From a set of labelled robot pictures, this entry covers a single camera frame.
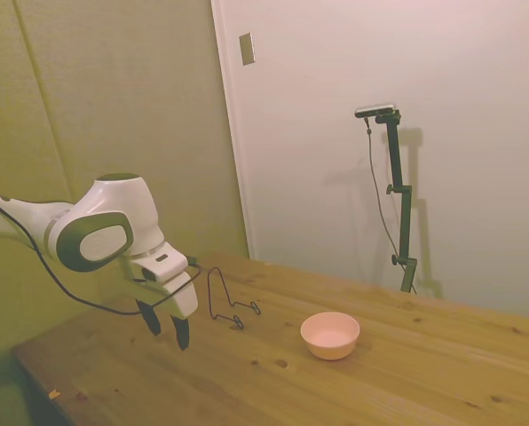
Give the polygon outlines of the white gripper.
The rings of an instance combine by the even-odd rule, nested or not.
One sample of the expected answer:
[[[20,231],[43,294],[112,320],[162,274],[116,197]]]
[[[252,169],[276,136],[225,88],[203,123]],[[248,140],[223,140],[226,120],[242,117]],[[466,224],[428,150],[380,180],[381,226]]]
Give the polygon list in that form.
[[[161,323],[155,308],[166,311],[171,316],[175,328],[176,340],[181,351],[190,343],[188,317],[198,308],[198,299],[192,277],[188,272],[181,272],[164,283],[144,282],[132,285],[138,311],[146,326],[153,335],[161,333]]]

